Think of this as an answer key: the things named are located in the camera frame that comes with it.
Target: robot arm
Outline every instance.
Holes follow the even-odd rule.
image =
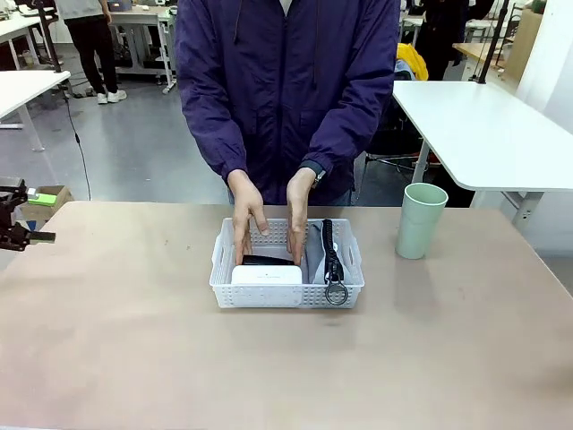
[[[17,206],[28,201],[36,190],[28,188],[23,179],[0,178],[0,249],[23,251],[26,246],[37,242],[53,243],[56,233],[29,231],[14,222],[13,213]]]

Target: white plastic basket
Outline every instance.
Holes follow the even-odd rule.
[[[217,236],[213,250],[213,271],[210,285],[215,291],[219,307],[300,307],[300,308],[352,308],[360,290],[364,286],[364,277],[360,264],[362,258],[358,244],[352,234],[350,222],[347,219],[333,219],[333,232],[340,241],[338,255],[348,268],[351,279],[345,279],[348,289],[348,299],[340,306],[331,305],[324,293],[325,285],[232,285],[231,274],[235,267],[235,246],[233,244],[233,221],[223,220],[221,233]],[[269,219],[268,236],[262,236],[251,224],[252,250],[257,255],[267,255],[289,259],[287,252],[286,219]],[[306,276],[306,264],[301,265],[303,279]],[[335,301],[342,299],[342,292],[330,296]]]

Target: green object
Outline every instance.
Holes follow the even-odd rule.
[[[396,252],[417,260],[425,256],[448,194],[436,185],[410,184],[404,191]]]
[[[56,196],[52,194],[38,194],[36,199],[28,199],[29,204],[37,204],[39,206],[54,206],[56,204]]]
[[[534,0],[534,2],[531,4],[531,10],[534,13],[544,13],[546,5],[547,0]]]

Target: white sneaker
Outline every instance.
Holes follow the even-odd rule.
[[[107,101],[109,103],[117,103],[125,99],[127,99],[127,94],[125,94],[124,90],[117,90],[117,92],[109,92],[107,94]]]
[[[107,104],[107,97],[105,94],[98,93],[98,104],[99,105],[106,105]]]

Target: hand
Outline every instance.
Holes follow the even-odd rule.
[[[254,216],[257,228],[263,236],[269,235],[269,223],[262,211],[262,196],[251,179],[242,170],[233,170],[227,178],[229,188],[235,197],[233,228],[235,229],[235,263],[243,263],[244,254],[252,254],[249,219]]]
[[[316,178],[311,168],[300,168],[286,187],[288,202],[288,234],[286,249],[293,255],[295,264],[301,265],[303,259],[304,235],[308,214],[308,193]]]

